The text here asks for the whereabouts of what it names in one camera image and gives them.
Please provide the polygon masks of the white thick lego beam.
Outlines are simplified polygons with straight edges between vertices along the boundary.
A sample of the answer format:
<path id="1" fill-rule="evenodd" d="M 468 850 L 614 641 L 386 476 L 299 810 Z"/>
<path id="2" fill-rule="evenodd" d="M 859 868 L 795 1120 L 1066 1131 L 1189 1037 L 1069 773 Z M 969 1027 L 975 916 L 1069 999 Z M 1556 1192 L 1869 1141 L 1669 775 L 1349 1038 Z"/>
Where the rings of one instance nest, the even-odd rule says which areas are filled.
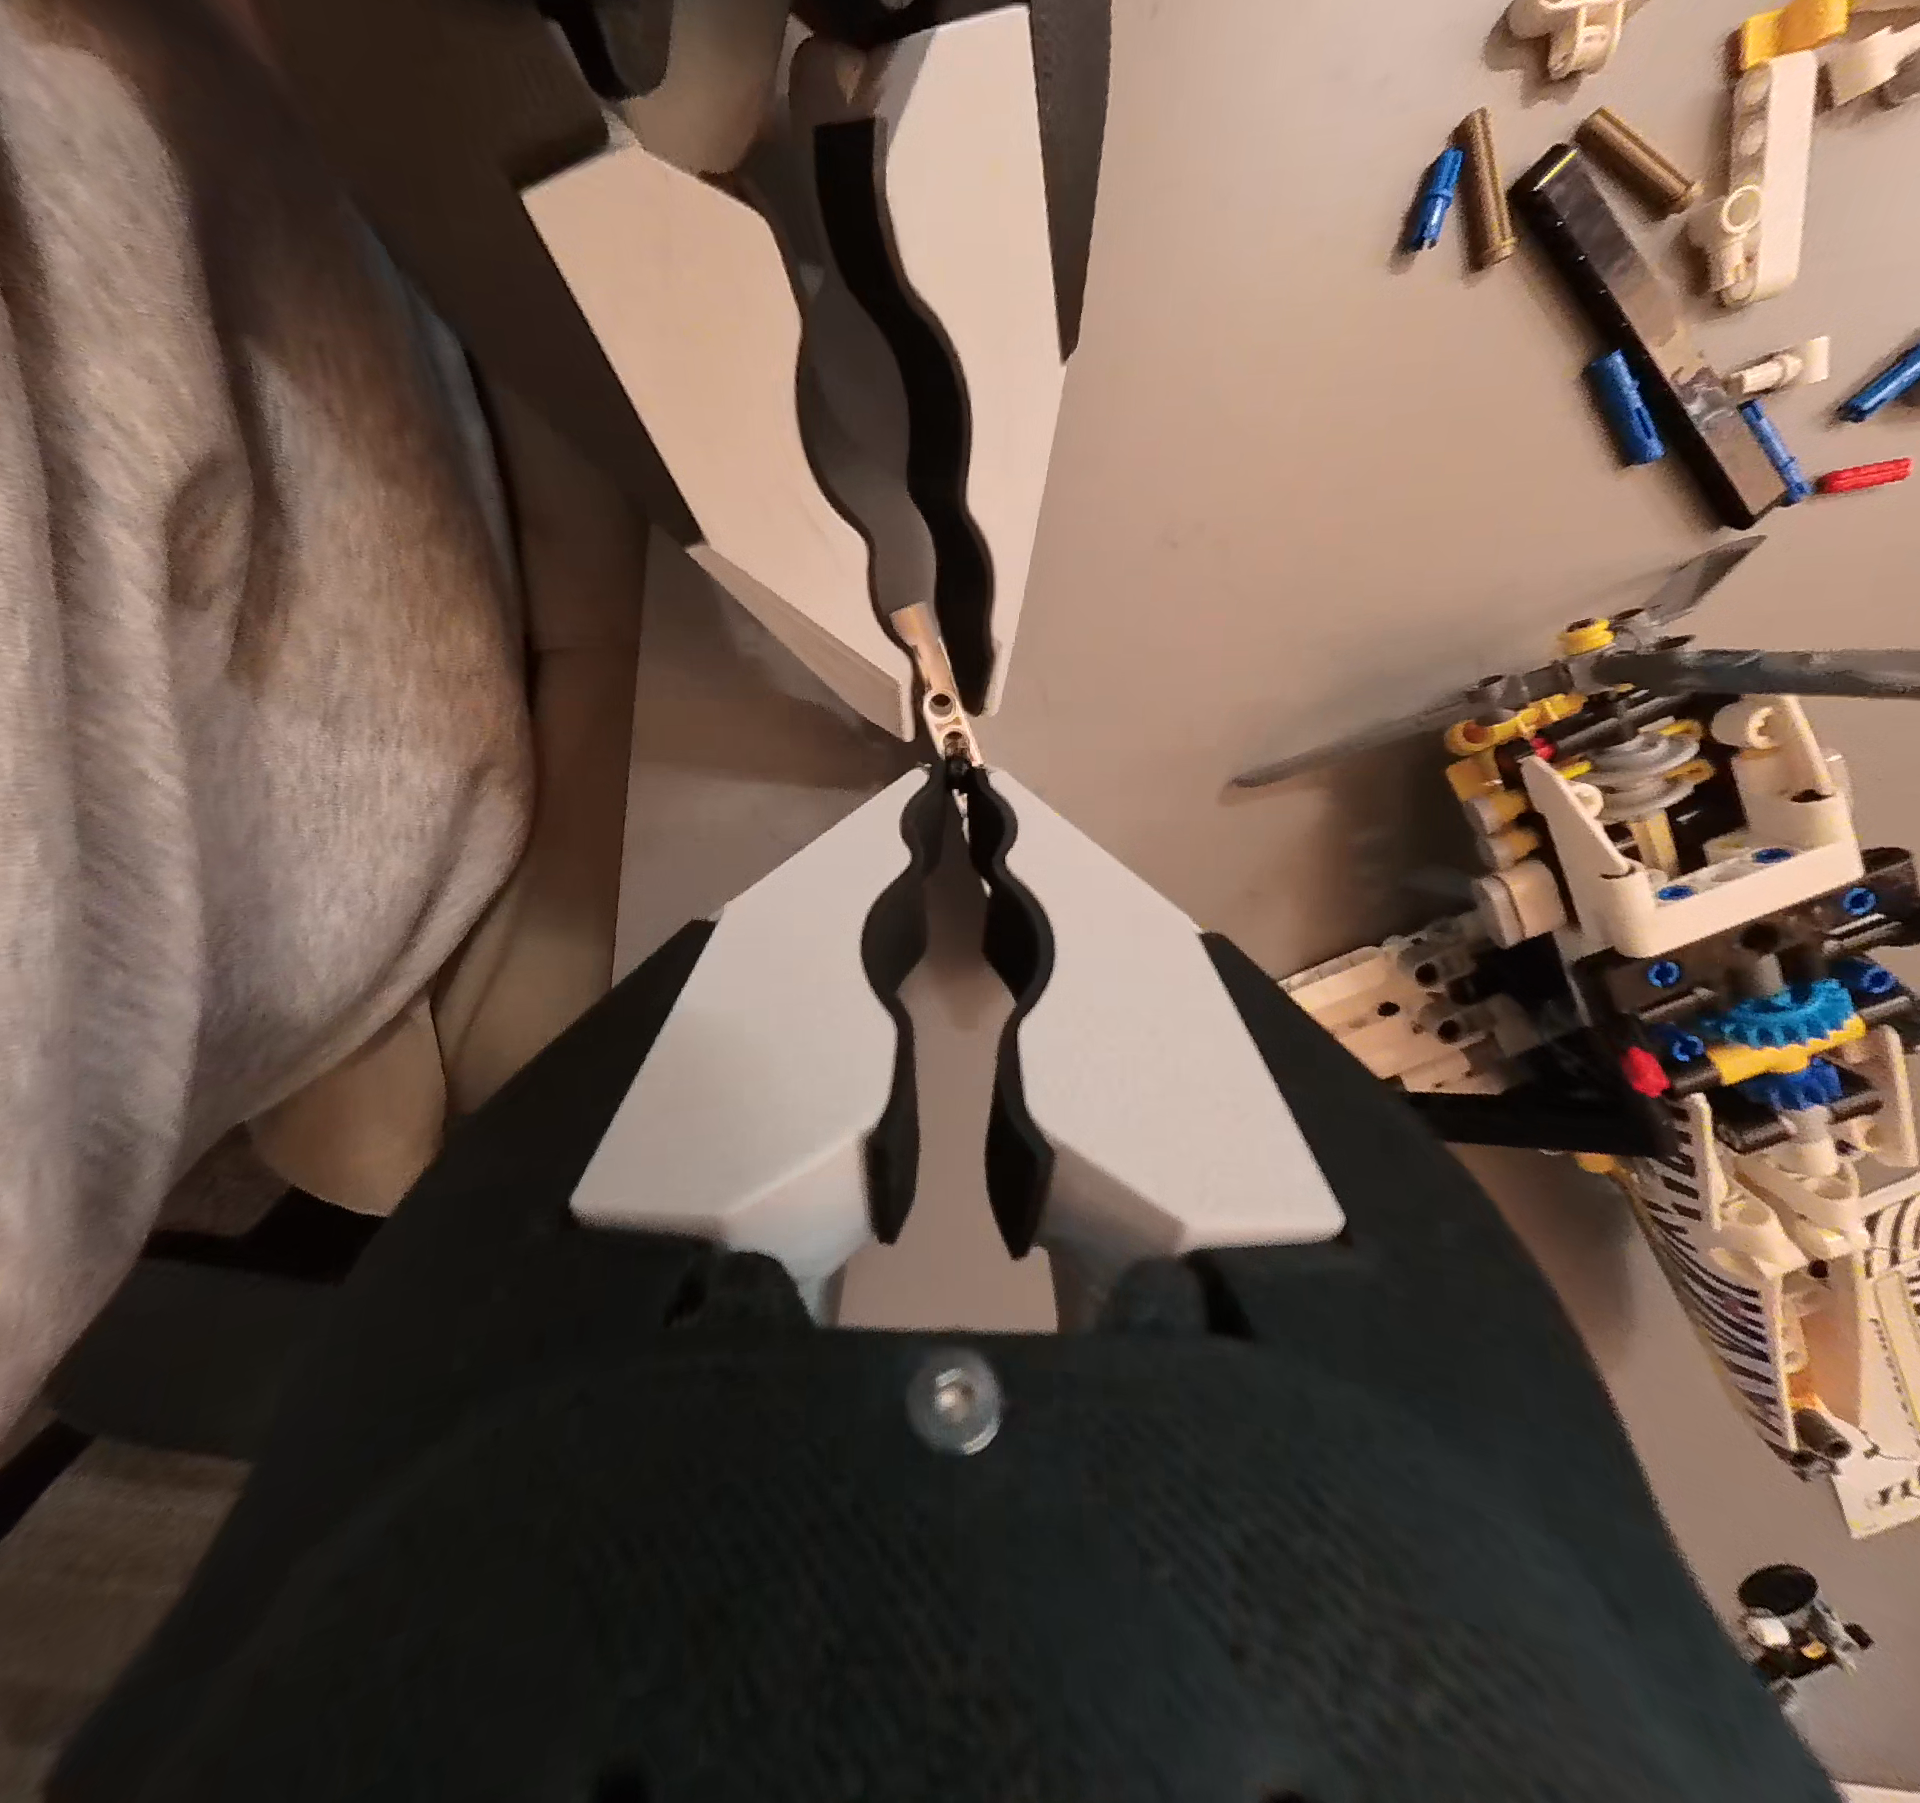
<path id="1" fill-rule="evenodd" d="M 1707 295 L 1722 310 L 1780 296 L 1801 276 L 1815 99 L 1811 50 L 1745 69 L 1735 86 L 1728 188 L 1688 214 Z"/>

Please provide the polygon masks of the small dark lego assembly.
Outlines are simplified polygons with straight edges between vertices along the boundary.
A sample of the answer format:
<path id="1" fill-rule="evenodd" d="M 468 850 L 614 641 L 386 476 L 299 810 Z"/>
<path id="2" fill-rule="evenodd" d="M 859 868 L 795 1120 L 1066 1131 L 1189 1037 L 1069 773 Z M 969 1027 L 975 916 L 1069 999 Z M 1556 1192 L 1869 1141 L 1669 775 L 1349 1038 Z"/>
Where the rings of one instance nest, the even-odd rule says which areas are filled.
<path id="1" fill-rule="evenodd" d="M 1819 1578 L 1802 1566 L 1761 1566 L 1741 1578 L 1735 1595 L 1742 1655 L 1780 1699 L 1819 1673 L 1852 1673 L 1874 1649 L 1870 1631 L 1836 1617 Z"/>

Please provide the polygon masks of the black long lego beam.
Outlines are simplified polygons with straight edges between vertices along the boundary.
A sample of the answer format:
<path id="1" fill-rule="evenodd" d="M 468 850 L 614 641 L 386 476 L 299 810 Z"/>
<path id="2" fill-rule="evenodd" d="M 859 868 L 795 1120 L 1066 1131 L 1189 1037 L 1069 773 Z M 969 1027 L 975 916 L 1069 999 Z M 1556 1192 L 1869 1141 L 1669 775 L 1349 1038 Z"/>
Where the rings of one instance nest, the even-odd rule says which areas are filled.
<path id="1" fill-rule="evenodd" d="M 1556 142 L 1505 198 L 1597 335 L 1597 353 L 1625 351 L 1668 456 L 1686 469 L 1710 515 L 1753 528 L 1780 510 L 1780 476 L 1741 418 L 1741 400 L 1722 387 L 1682 298 L 1633 242 L 1590 155 Z"/>

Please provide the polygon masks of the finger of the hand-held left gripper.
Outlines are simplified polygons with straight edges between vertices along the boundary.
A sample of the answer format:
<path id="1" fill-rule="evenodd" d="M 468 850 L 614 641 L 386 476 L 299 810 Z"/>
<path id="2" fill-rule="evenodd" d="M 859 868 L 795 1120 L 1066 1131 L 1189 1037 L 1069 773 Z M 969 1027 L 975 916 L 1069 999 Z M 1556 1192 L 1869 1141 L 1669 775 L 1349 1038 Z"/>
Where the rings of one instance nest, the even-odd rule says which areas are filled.
<path id="1" fill-rule="evenodd" d="M 866 545 L 854 625 L 926 607 L 965 711 L 1021 625 L 1062 403 L 1029 9 L 792 57 L 806 283 L 799 435 Z"/>
<path id="2" fill-rule="evenodd" d="M 666 0 L 666 64 L 597 99 L 605 145 L 522 189 L 679 498 L 689 558 L 821 685 L 910 739 L 910 658 L 799 429 L 803 318 L 765 215 L 721 184 L 763 136 L 792 0 Z"/>

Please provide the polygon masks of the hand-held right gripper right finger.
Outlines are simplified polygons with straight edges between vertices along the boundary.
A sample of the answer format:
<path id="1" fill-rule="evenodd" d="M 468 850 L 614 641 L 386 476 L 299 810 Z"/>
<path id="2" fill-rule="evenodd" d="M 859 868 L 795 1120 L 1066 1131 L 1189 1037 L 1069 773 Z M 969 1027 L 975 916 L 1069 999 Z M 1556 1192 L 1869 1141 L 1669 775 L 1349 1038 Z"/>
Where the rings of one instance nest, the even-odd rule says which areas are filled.
<path id="1" fill-rule="evenodd" d="M 1009 771 L 969 773 L 965 829 L 1010 997 L 988 1131 L 1010 1256 L 1042 1251 L 1059 1307 L 1096 1309 L 1142 1260 L 1333 1239 L 1207 932 Z"/>

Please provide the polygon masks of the lego helicopter model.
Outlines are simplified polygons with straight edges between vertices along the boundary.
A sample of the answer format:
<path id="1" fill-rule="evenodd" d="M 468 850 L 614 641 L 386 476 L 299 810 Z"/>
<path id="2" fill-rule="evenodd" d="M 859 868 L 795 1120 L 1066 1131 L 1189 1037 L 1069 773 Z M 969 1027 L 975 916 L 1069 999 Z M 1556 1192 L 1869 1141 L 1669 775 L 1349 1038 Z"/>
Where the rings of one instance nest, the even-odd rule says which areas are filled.
<path id="1" fill-rule="evenodd" d="M 1442 1141 L 1615 1179 L 1742 1419 L 1870 1536 L 1916 1523 L 1917 891 L 1809 697 L 1912 700 L 1916 650 L 1680 635 L 1761 541 L 1227 791 L 1443 745 L 1471 903 L 1284 993 Z"/>

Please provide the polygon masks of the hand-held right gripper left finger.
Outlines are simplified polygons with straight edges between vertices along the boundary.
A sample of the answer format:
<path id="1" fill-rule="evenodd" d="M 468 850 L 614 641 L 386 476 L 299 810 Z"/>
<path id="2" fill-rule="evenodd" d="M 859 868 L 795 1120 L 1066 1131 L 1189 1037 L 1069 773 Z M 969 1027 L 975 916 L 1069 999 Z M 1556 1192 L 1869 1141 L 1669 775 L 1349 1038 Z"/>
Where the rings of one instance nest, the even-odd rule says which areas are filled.
<path id="1" fill-rule="evenodd" d="M 911 766 L 725 903 L 570 1197 L 595 1230 L 782 1264 L 816 1321 L 917 1191 L 926 878 L 949 775 Z"/>

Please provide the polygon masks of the yellow lego connector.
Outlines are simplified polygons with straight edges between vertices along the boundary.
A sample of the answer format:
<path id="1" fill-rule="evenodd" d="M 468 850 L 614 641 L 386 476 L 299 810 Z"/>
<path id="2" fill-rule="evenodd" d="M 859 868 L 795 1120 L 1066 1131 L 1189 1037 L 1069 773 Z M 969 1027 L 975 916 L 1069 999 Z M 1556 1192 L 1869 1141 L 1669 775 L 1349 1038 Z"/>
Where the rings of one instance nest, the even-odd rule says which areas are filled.
<path id="1" fill-rule="evenodd" d="M 1778 9 L 1757 12 L 1735 33 L 1738 76 L 1845 39 L 1849 24 L 1852 0 L 1789 0 Z"/>

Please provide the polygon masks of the brown lego axle connector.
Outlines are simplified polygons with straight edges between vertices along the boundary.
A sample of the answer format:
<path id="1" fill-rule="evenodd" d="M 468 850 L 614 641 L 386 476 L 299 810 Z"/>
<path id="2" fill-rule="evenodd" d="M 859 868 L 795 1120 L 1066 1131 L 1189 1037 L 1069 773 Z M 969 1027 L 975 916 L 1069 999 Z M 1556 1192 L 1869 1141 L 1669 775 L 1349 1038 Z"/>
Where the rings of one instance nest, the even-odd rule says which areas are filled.
<path id="1" fill-rule="evenodd" d="M 1660 151 L 1611 107 L 1590 112 L 1574 140 L 1654 219 L 1682 215 L 1705 198 L 1705 183 Z"/>
<path id="2" fill-rule="evenodd" d="M 1457 124 L 1457 147 L 1465 155 L 1462 199 L 1466 207 L 1470 254 L 1486 272 L 1517 253 L 1517 227 L 1500 176 L 1500 154 L 1488 107 L 1477 107 Z"/>

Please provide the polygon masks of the white long lego beam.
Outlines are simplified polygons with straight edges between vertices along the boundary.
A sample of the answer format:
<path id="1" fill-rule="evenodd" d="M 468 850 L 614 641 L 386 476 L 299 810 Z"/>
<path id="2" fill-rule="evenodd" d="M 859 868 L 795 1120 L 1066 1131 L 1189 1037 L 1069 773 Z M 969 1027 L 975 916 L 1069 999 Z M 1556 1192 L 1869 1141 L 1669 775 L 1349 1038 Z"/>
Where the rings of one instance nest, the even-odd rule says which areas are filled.
<path id="1" fill-rule="evenodd" d="M 969 711 L 961 704 L 958 681 L 949 658 L 949 644 L 939 627 L 932 607 L 927 601 L 914 601 L 891 615 L 891 627 L 914 666 L 920 715 L 932 754 L 954 771 L 980 767 L 982 751 L 975 736 Z"/>

